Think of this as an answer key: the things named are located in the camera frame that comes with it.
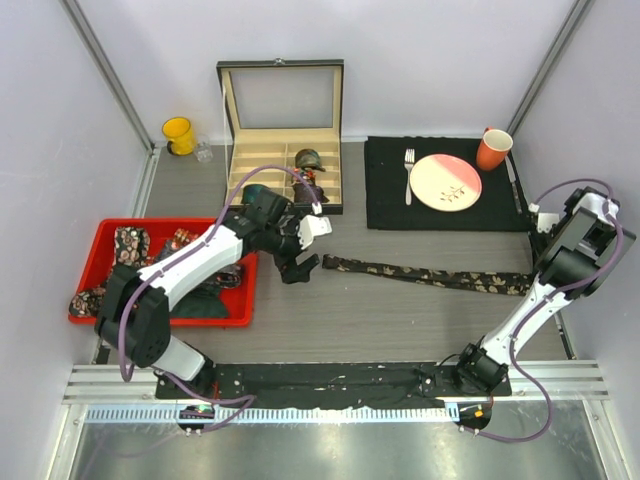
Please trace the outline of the black gold leaf tie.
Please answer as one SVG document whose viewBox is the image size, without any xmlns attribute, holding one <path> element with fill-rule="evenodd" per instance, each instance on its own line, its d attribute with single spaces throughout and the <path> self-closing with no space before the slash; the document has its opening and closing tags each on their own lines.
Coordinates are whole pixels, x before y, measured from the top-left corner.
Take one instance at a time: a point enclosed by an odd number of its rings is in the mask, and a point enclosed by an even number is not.
<svg viewBox="0 0 640 480">
<path fill-rule="evenodd" d="M 443 289 L 473 291 L 506 296 L 525 296 L 534 276 L 517 272 L 446 271 L 365 262 L 325 254 L 322 267 L 343 273 L 360 273 Z"/>
</svg>

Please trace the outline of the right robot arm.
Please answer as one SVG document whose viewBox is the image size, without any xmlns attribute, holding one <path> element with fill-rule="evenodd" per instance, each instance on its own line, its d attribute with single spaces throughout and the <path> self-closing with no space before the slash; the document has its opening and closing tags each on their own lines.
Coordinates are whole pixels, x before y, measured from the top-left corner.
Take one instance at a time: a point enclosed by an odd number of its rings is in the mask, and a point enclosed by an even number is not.
<svg viewBox="0 0 640 480">
<path fill-rule="evenodd" d="M 530 203 L 533 240 L 542 249 L 530 274 L 401 267 L 333 255 L 324 255 L 321 265 L 444 289 L 521 297 L 500 326 L 441 363 L 442 378 L 461 394 L 490 395 L 506 382 L 519 351 L 546 321 L 593 294 L 634 242 L 618 221 L 619 209 L 612 192 L 590 186 L 572 193 L 563 214 L 544 213 L 538 202 Z"/>
</svg>

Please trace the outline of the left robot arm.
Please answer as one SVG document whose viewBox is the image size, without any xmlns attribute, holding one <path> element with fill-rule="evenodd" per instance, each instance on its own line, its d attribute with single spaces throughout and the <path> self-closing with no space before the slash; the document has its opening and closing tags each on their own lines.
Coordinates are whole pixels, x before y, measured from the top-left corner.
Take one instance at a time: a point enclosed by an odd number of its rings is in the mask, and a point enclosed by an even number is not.
<svg viewBox="0 0 640 480">
<path fill-rule="evenodd" d="M 200 237 L 164 260 L 141 269 L 116 265 L 95 331 L 117 350 L 124 381 L 131 380 L 136 368 L 153 367 L 178 378 L 190 398 L 203 398 L 213 385 L 211 361 L 172 334 L 170 314 L 176 305 L 205 280 L 254 252 L 273 257 L 283 283 L 307 282 L 319 258 L 297 258 L 331 231 L 320 204 L 305 211 L 263 189 L 240 209 L 223 209 Z"/>
</svg>

